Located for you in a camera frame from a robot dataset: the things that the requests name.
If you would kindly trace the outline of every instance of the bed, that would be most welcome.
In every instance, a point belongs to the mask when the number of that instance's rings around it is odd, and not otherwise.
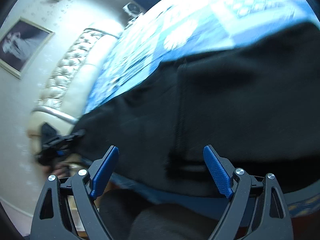
[[[90,77],[87,92],[73,94],[81,97],[81,104],[72,107],[68,102],[72,100],[69,96],[59,99],[72,109],[68,113],[59,108],[56,109],[59,113],[45,110],[46,116],[43,116],[45,111],[42,110],[42,116],[39,116],[39,108],[34,111],[28,129],[32,151],[40,149],[39,131],[43,122],[53,124],[62,134],[70,132],[82,114],[142,82],[162,60],[245,46],[302,21],[311,21],[320,26],[306,0],[161,0],[113,40],[112,49],[108,47],[108,52],[100,55],[104,58],[103,64],[95,70],[94,80]],[[41,106],[44,106],[44,99],[41,100]],[[204,205],[195,206],[193,197],[177,197],[175,194],[154,191],[117,174],[113,174],[111,180],[123,188],[140,192],[154,203],[180,203],[216,219],[222,215],[226,205],[224,200],[213,203],[212,200],[201,198],[198,203],[206,203],[204,208]],[[319,199],[320,196],[312,201],[308,210],[301,203],[292,204],[293,207],[289,207],[291,216],[315,212],[320,208]],[[210,206],[220,206],[221,210],[208,208]]]
[[[124,31],[84,113],[144,80],[161,60],[244,46],[304,20],[318,24],[305,0],[162,0]]]

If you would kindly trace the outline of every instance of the black cloth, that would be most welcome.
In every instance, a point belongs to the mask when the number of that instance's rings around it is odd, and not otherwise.
[[[127,189],[106,192],[99,213],[115,240],[207,240],[218,223],[177,204],[154,205]]]
[[[151,187],[219,196],[203,161],[212,144],[249,174],[272,172],[284,192],[319,179],[320,31],[302,23],[245,48],[162,62],[140,85],[84,115],[73,149]],[[292,179],[299,168],[300,180]]]

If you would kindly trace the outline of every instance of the framed picture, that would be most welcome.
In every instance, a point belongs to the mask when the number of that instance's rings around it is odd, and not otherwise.
[[[0,39],[0,65],[21,78],[28,63],[53,34],[54,32],[20,18]]]

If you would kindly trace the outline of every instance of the black fabric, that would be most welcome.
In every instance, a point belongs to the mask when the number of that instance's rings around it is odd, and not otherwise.
[[[115,172],[160,190],[219,196],[203,161],[212,144],[284,192],[319,179],[320,32],[303,23],[257,43],[162,62],[145,81],[84,115],[75,152],[119,148]],[[301,180],[292,180],[292,168]]]
[[[126,189],[106,192],[99,212],[115,240],[207,240],[218,223],[177,204],[153,205]]]
[[[41,146],[47,143],[50,139],[56,137],[57,130],[48,123],[44,123],[41,127]]]

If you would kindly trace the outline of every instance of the white wall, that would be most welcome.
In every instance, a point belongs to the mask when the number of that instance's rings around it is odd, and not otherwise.
[[[18,0],[0,29],[0,37],[26,18],[55,34],[39,51],[21,80],[0,67],[0,200],[31,217],[44,174],[29,153],[29,114],[58,60],[84,28],[109,18],[125,26],[122,7],[131,0]]]

